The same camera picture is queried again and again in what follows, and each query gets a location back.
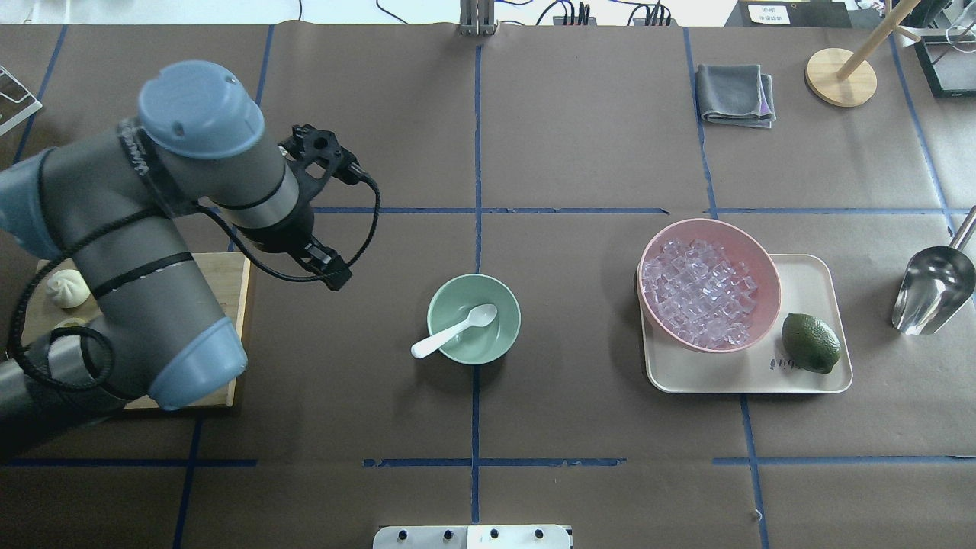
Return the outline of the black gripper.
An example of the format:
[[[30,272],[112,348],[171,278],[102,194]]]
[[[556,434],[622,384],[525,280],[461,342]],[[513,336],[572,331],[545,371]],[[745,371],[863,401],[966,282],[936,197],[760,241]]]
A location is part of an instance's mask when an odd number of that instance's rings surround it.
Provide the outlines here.
[[[351,267],[334,249],[315,239],[313,228],[313,208],[296,206],[271,226],[248,229],[248,240],[262,252],[288,255],[328,289],[340,291],[352,278]]]

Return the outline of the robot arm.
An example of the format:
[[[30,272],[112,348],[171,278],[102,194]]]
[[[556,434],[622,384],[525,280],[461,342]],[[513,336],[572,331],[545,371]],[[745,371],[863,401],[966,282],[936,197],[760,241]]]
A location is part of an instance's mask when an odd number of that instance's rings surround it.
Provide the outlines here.
[[[337,291],[351,264],[315,239],[310,206],[330,177],[371,183],[328,131],[268,138],[237,77],[206,60],[164,67],[115,129],[4,170],[2,229],[48,270],[73,261],[101,315],[24,346],[37,281],[25,289],[2,365],[3,440],[27,445],[140,397],[181,409],[237,378],[248,359],[233,321],[174,221],[209,199],[224,230]]]

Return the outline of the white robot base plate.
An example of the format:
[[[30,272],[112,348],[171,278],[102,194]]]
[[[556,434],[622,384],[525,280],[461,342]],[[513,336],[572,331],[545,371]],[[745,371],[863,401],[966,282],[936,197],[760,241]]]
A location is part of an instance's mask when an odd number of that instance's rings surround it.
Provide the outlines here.
[[[571,527],[529,525],[391,525],[373,548],[573,548]]]

